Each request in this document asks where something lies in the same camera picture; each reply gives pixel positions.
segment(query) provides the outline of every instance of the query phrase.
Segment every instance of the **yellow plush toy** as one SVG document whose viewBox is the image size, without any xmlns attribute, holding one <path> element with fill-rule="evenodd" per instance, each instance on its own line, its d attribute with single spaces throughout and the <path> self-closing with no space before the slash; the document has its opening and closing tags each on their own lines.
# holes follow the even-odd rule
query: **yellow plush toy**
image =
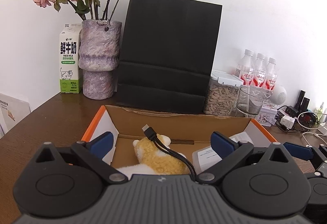
<svg viewBox="0 0 327 224">
<path fill-rule="evenodd" d="M 170 145 L 171 140 L 168 136 L 157 134 L 157 137 L 166 147 Z M 162 152 L 146 137 L 141 140 L 134 140 L 133 146 L 140 164 L 118 169 L 128 178 L 132 174 L 171 175 L 188 173 L 188 168 L 182 161 Z"/>
</svg>

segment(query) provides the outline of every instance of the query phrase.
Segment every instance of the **flower vase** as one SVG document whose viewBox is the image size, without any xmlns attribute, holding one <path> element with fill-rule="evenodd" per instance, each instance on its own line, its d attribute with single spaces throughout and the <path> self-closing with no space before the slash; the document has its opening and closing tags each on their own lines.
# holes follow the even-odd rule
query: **flower vase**
<svg viewBox="0 0 327 224">
<path fill-rule="evenodd" d="M 90 99 L 106 99 L 114 93 L 112 71 L 119 64 L 122 23 L 88 19 L 82 22 L 80 59 L 83 94 Z"/>
</svg>

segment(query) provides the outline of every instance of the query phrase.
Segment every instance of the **cow illustration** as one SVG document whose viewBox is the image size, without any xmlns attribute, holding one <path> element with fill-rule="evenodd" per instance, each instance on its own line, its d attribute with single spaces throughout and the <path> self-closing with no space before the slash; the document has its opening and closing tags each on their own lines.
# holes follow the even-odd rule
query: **cow illustration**
<svg viewBox="0 0 327 224">
<path fill-rule="evenodd" d="M 68 71 L 62 71 L 62 67 L 60 68 L 60 73 L 62 75 L 62 80 L 68 79 L 70 80 L 72 75 L 73 75 L 73 71 L 72 70 L 68 70 Z"/>
</svg>

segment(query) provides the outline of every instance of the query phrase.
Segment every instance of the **brown table surface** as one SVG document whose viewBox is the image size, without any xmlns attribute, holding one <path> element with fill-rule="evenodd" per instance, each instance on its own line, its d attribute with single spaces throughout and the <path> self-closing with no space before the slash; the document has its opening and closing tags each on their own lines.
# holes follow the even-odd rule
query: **brown table surface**
<svg viewBox="0 0 327 224">
<path fill-rule="evenodd" d="M 20 213 L 12 196 L 14 182 L 24 166 L 46 141 L 57 147 L 80 140 L 101 105 L 114 104 L 115 99 L 91 100 L 80 94 L 57 94 L 0 139 L 0 224 L 12 223 Z M 277 127 L 267 130 L 281 143 L 306 145 L 300 133 L 286 134 Z M 307 136 L 313 146 L 321 141 Z M 296 160 L 303 172 L 313 172 L 310 162 Z"/>
</svg>

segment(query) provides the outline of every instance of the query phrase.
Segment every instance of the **glass cup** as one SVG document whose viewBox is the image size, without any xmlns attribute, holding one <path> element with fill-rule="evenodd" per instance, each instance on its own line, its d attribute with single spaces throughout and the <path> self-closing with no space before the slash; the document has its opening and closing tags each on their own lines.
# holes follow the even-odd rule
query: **glass cup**
<svg viewBox="0 0 327 224">
<path fill-rule="evenodd" d="M 242 87 L 236 102 L 237 117 L 256 117 L 272 92 L 254 86 Z"/>
</svg>

